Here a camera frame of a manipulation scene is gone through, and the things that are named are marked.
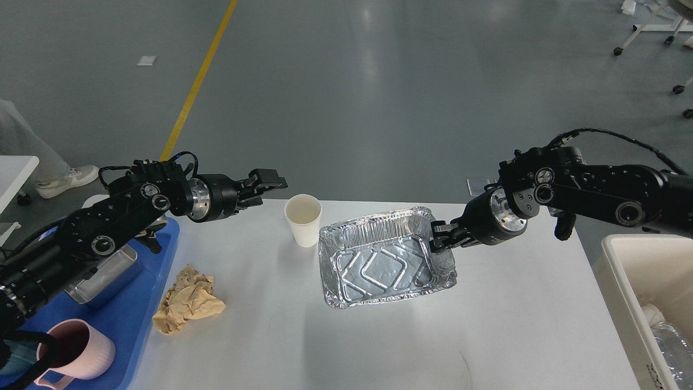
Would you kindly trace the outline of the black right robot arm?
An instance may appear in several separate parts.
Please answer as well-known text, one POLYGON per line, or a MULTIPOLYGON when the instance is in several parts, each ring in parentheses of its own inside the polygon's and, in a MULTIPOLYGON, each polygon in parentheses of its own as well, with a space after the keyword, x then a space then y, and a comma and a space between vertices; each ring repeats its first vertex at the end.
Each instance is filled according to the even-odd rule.
POLYGON ((557 220, 554 236, 570 238, 577 217, 625 228, 691 238, 691 175, 658 149, 616 132, 596 129, 653 153, 666 165, 588 165, 568 142, 586 128, 555 136, 546 146, 515 150, 499 165, 498 180, 483 188, 463 214, 431 223, 429 247, 495 246, 520 236, 546 207, 557 220))

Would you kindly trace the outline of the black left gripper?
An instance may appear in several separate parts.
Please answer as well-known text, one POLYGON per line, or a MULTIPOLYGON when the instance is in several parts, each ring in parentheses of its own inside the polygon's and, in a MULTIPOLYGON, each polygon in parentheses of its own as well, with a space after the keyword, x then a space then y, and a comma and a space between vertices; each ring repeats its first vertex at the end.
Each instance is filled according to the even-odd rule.
POLYGON ((263 205, 262 195, 286 189, 288 184, 277 170, 256 168, 244 180, 223 174, 201 174, 188 180, 192 205, 187 216, 196 223, 212 222, 237 215, 249 207, 263 205))

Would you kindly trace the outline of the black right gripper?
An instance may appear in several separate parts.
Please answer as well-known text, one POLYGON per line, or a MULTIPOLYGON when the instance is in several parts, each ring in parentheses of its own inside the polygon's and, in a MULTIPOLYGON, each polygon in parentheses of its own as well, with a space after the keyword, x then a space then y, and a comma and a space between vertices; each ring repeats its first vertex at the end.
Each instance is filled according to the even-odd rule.
POLYGON ((431 222, 430 252, 438 254, 480 244, 495 246, 522 235, 527 225, 527 220, 510 208, 504 188, 490 188, 466 205, 463 225, 457 219, 431 222))

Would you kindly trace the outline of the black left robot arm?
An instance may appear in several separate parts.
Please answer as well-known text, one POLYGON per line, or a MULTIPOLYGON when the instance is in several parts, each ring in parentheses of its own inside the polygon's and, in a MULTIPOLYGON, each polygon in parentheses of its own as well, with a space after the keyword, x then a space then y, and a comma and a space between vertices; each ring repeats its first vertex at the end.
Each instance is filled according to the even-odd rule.
POLYGON ((200 174, 198 158, 188 166, 181 151, 163 161, 134 160, 127 166, 104 166, 97 177, 109 197, 55 220, 34 232, 2 262, 2 364, 10 357, 8 340, 49 348, 7 389, 25 389, 57 358, 58 341, 40 331, 22 330, 27 319, 80 278, 96 273, 99 260, 139 237, 153 238, 152 225, 171 212, 201 224, 226 219, 262 205, 262 196, 287 188, 276 170, 256 168, 247 178, 200 174))

